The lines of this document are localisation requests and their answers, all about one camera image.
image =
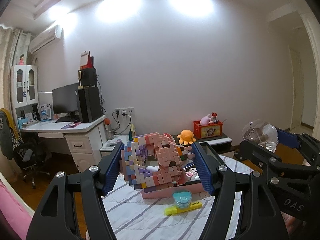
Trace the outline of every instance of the yellow highlighter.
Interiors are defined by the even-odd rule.
[[[166,208],[164,210],[164,213],[165,213],[166,216],[170,216],[170,215],[179,214],[179,213],[182,213],[182,212],[194,210],[194,209],[201,208],[201,207],[202,207],[202,203],[200,201],[197,201],[197,202],[191,202],[189,207],[183,208],[183,209],[178,208],[176,206],[172,206],[172,207]]]

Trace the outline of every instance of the doorway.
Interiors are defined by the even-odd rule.
[[[293,71],[293,109],[290,130],[301,125],[304,103],[304,79],[300,54],[290,49]]]

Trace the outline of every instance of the air conditioner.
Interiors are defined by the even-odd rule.
[[[29,45],[31,54],[38,53],[41,49],[59,41],[61,39],[62,27],[55,25],[36,36]]]

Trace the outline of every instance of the desk drawer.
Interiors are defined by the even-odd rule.
[[[94,158],[93,154],[71,153],[71,155],[80,172],[84,172],[87,168],[99,163],[99,161]]]
[[[38,136],[41,138],[60,138],[63,139],[63,133],[45,133],[45,132],[39,132]]]
[[[88,137],[66,136],[66,140],[72,153],[93,153]]]

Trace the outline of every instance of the bed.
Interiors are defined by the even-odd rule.
[[[222,156],[235,172],[250,174],[252,169],[229,157]],[[118,240],[198,240],[208,219],[214,197],[207,192],[192,195],[192,201],[201,201],[201,209],[165,216],[164,209],[172,206],[173,198],[143,199],[119,174],[114,189],[102,198],[110,224]],[[236,233],[241,203],[241,192],[236,192],[232,219],[226,239]]]
[[[10,186],[0,172],[1,236],[25,240],[34,211]]]

